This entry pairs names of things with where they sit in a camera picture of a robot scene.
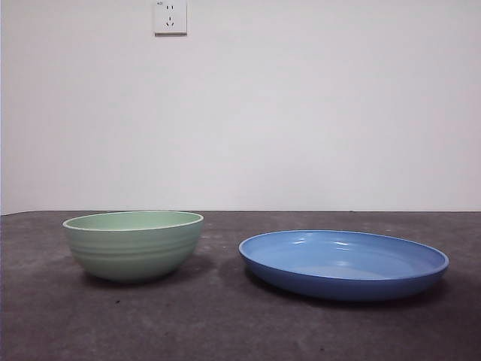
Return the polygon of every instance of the electrical outlet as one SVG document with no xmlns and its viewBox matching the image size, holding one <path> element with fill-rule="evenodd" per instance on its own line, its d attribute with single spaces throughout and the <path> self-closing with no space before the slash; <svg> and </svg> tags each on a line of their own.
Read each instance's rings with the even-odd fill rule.
<svg viewBox="0 0 481 361">
<path fill-rule="evenodd" d="M 154 4 L 156 34 L 187 34 L 187 0 L 157 0 Z"/>
</svg>

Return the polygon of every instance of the white wall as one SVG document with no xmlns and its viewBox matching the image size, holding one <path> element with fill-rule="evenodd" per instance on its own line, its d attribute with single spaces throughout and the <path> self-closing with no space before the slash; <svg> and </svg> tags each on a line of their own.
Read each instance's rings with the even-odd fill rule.
<svg viewBox="0 0 481 361">
<path fill-rule="evenodd" d="M 478 0 L 3 0 L 5 214 L 481 210 Z"/>
</svg>

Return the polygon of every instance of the shallow dish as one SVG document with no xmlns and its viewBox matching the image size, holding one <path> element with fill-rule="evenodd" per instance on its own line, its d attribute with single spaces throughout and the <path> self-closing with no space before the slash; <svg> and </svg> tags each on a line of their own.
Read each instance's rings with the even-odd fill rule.
<svg viewBox="0 0 481 361">
<path fill-rule="evenodd" d="M 381 301 L 426 290 L 448 257 L 424 244 L 370 233 L 298 230 L 257 235 L 239 251 L 274 286 L 325 299 Z"/>
<path fill-rule="evenodd" d="M 136 211 L 93 214 L 63 223 L 73 257 L 92 275 L 140 282 L 165 275 L 194 251 L 200 214 Z"/>
</svg>

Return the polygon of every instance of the blue ceramic plate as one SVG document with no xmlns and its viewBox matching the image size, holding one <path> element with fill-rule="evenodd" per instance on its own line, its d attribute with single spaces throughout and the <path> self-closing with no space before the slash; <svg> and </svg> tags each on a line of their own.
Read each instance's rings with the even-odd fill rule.
<svg viewBox="0 0 481 361">
<path fill-rule="evenodd" d="M 269 284 L 342 301 L 420 293 L 449 265 L 444 253 L 424 244 L 359 232 L 272 232 L 243 241 L 239 251 L 250 270 Z"/>
</svg>

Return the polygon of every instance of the table surface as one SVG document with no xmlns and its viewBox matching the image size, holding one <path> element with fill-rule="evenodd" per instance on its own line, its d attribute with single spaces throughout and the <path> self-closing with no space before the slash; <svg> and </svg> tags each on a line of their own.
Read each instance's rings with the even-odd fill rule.
<svg viewBox="0 0 481 361">
<path fill-rule="evenodd" d="M 62 221 L 98 212 L 2 217 L 2 356 L 35 360 L 480 360 L 481 213 L 200 211 L 195 253 L 142 285 L 85 274 Z M 260 281 L 245 238 L 345 229 L 437 247 L 450 258 L 430 290 L 380 303 L 298 296 Z"/>
</svg>

